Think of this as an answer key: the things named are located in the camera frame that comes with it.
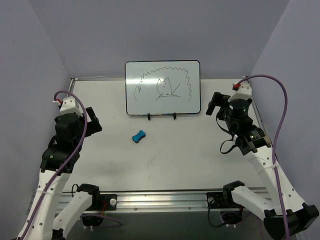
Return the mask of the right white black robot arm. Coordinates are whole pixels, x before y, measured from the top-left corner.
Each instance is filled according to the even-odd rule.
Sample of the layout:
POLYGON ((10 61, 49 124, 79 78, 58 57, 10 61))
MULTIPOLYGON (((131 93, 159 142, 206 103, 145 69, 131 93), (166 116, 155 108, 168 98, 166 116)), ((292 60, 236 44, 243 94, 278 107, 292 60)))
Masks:
POLYGON ((267 200, 250 190, 239 180, 223 186, 222 200, 227 206, 240 205, 263 221, 268 234, 274 240, 283 240, 286 231, 290 236, 307 230, 320 215, 315 205, 309 205, 300 197, 281 169, 273 163, 273 148, 270 138, 249 117, 252 99, 232 99, 215 92, 208 104, 207 115, 216 107, 217 121, 224 121, 224 132, 231 135, 232 149, 252 164, 269 193, 267 200))

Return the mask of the blue bone-shaped eraser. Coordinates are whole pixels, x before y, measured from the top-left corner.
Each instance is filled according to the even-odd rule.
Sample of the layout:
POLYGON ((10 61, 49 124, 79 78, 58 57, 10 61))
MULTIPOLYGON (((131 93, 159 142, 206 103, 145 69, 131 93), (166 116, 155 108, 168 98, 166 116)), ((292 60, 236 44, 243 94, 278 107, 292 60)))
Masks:
POLYGON ((134 143, 139 143, 141 139, 143 139, 146 136, 146 133, 143 130, 140 130, 137 134, 132 136, 132 140, 134 143))

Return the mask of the white whiteboard black frame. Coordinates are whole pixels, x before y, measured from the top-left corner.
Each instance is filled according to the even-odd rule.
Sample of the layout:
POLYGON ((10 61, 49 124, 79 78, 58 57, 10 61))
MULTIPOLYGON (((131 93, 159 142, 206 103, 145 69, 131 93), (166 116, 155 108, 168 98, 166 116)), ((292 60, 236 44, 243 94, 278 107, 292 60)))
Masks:
POLYGON ((129 116, 188 115, 201 111, 198 60, 128 61, 124 70, 129 116))

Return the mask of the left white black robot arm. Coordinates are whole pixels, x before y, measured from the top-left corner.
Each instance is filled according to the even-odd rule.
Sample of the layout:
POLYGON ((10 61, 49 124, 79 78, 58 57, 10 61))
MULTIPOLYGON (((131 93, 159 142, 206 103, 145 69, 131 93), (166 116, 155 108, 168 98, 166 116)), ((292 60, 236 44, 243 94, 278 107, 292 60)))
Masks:
POLYGON ((69 107, 60 113, 55 118, 55 135, 42 154, 36 194, 19 240, 65 240, 82 214, 87 209, 97 209, 101 203, 99 187, 83 183, 67 206, 56 213, 64 187, 80 158, 84 138, 102 131, 91 107, 85 112, 69 107))

